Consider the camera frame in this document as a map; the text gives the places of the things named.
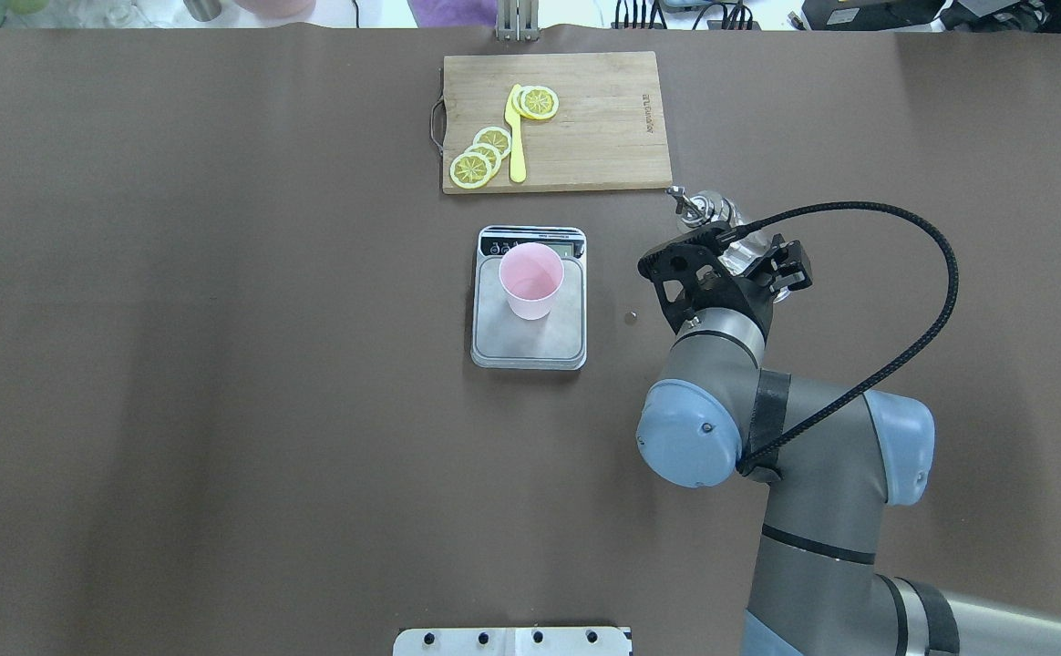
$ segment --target black device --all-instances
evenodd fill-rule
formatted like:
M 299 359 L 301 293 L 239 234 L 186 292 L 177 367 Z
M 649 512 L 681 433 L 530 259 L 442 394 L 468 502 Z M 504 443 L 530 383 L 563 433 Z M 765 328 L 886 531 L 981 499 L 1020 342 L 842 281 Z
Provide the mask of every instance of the black device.
M 802 14 L 811 29 L 875 32 L 927 24 L 942 0 L 805 0 Z

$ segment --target sticker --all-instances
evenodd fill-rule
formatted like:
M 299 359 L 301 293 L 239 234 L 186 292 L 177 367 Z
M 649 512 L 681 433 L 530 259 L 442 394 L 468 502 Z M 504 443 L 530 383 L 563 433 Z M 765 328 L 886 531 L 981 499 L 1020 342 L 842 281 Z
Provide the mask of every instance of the sticker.
M 827 18 L 825 24 L 842 24 L 849 23 L 855 20 L 855 16 L 858 16 L 858 7 L 851 7 L 850 10 L 838 10 L 831 14 L 830 18 Z

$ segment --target wooden cutting board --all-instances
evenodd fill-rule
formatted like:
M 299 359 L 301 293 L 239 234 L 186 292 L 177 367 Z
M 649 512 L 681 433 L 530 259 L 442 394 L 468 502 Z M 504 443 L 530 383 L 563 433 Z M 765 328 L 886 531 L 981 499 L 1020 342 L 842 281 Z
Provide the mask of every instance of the wooden cutting board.
M 656 53 L 491 54 L 446 57 L 442 191 L 659 190 L 672 184 Z M 522 120 L 525 183 L 510 183 L 509 157 L 485 187 L 462 190 L 449 165 L 502 117 L 515 84 L 551 87 L 559 113 Z

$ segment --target metal cylinder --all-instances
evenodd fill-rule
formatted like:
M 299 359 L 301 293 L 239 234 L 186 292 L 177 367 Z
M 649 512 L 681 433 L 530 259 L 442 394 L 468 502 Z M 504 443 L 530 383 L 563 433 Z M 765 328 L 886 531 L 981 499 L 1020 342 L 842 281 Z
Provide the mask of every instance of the metal cylinder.
M 190 16 L 199 22 L 213 21 L 223 13 L 223 5 L 219 0 L 184 0 L 184 3 Z
M 944 593 L 960 629 L 960 656 L 1061 656 L 1061 620 L 994 601 Z

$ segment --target digital scale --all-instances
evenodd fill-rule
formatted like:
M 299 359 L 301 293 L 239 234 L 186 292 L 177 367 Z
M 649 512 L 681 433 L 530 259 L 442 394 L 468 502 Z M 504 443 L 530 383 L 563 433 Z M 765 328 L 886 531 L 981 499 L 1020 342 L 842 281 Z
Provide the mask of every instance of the digital scale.
M 498 280 L 502 255 L 537 241 L 563 260 L 563 287 L 551 314 L 515 315 Z M 477 234 L 473 273 L 473 340 L 469 357 L 493 369 L 573 370 L 588 360 L 588 238 L 579 228 L 488 225 Z

